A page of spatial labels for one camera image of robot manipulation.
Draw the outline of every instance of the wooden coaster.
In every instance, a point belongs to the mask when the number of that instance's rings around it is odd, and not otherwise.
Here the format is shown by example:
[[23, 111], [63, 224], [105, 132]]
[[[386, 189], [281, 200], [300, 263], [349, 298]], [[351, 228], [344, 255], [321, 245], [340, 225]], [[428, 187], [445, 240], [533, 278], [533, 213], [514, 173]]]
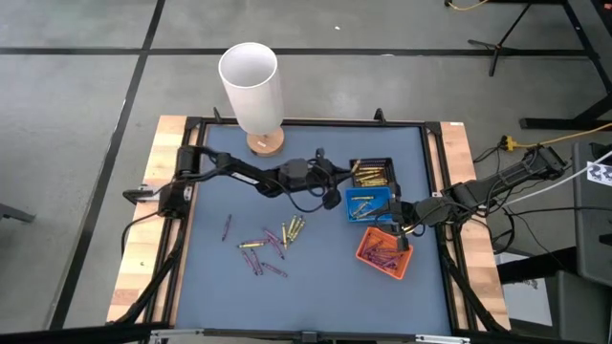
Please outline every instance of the wooden coaster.
[[285, 133], [278, 128], [268, 135], [247, 134], [247, 144], [252, 153], [258, 157], [271, 157], [283, 150]]

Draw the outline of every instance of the white cylinder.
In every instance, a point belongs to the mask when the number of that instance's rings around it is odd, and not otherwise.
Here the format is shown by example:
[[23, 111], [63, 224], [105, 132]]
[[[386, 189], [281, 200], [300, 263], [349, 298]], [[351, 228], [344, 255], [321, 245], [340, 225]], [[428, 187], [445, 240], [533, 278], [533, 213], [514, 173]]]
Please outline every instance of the white cylinder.
[[219, 76], [242, 130], [266, 135], [280, 126], [284, 108], [272, 49], [252, 42], [229, 48], [219, 60]]

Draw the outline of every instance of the orange tray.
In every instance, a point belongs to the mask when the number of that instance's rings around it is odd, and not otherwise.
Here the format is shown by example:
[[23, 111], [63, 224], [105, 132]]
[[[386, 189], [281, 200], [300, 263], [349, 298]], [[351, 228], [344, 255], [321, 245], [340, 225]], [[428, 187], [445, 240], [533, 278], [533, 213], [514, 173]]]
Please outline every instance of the orange tray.
[[[401, 280], [404, 278], [405, 270], [408, 267], [408, 262], [410, 261], [410, 256], [412, 256], [413, 248], [412, 245], [409, 245], [408, 251], [405, 252], [395, 251], [394, 249], [396, 248], [397, 237], [384, 233], [378, 228], [369, 226], [363, 235], [363, 239], [361, 239], [360, 247], [357, 249], [355, 256], [365, 264], [372, 266], [395, 279]], [[369, 258], [374, 251], [376, 252], [375, 254], [384, 256], [384, 258], [381, 258], [381, 260], [388, 260], [389, 258], [398, 255], [401, 257], [394, 261], [394, 265], [390, 267], [383, 267], [383, 264], [372, 262], [371, 259], [375, 258]]]

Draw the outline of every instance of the blue box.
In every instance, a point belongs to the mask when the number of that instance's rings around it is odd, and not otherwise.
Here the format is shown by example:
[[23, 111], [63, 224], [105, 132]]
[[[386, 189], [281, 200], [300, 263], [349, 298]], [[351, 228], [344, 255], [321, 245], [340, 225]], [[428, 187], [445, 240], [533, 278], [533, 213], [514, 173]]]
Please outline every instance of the blue box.
[[[366, 205], [361, 211], [367, 212], [370, 210], [378, 209], [382, 206], [385, 206], [389, 199], [391, 198], [391, 189], [387, 186], [383, 187], [351, 187], [347, 188], [344, 192], [344, 199], [346, 200], [346, 216], [348, 217], [349, 222], [355, 223], [374, 223], [375, 216], [366, 216], [362, 219], [355, 219], [351, 214], [355, 212], [363, 202], [368, 202], [366, 200], [351, 200], [353, 197], [359, 196], [373, 196], [374, 199], [369, 201], [369, 204]], [[379, 223], [390, 223], [391, 222], [391, 214], [384, 214], [379, 217]]]

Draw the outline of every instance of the concrete floor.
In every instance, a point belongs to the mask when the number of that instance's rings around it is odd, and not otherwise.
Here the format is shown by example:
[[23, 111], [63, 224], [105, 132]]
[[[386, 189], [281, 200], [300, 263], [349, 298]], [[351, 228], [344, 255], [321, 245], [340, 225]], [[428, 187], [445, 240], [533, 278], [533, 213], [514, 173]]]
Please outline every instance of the concrete floor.
[[[612, 75], [611, 37], [592, 5], [573, 0]], [[154, 0], [5, 0], [0, 46], [140, 47]], [[450, 11], [442, 0], [168, 0], [153, 46], [213, 47], [256, 40], [274, 47], [468, 49], [496, 42], [521, 10], [493, 4]], [[533, 6], [509, 38], [517, 48], [579, 48], [561, 7]], [[219, 56], [149, 57], [66, 326], [99, 325], [120, 264], [133, 206], [121, 192], [141, 179], [159, 115], [232, 116]], [[0, 332], [42, 329], [94, 186], [135, 56], [0, 55], [0, 202], [37, 214], [0, 222]], [[501, 135], [537, 142], [565, 133], [521, 131], [523, 117], [570, 118], [604, 96], [588, 60], [504, 58], [495, 77], [475, 57], [280, 56], [287, 117], [464, 121], [475, 156]], [[589, 140], [608, 142], [602, 133]], [[570, 157], [570, 143], [556, 145]], [[502, 163], [520, 159], [502, 154]], [[476, 166], [480, 177], [494, 158]], [[571, 185], [514, 209], [572, 203]], [[574, 244], [573, 215], [528, 218], [548, 249]], [[492, 216], [498, 233], [507, 224]], [[517, 224], [514, 247], [540, 253]]]

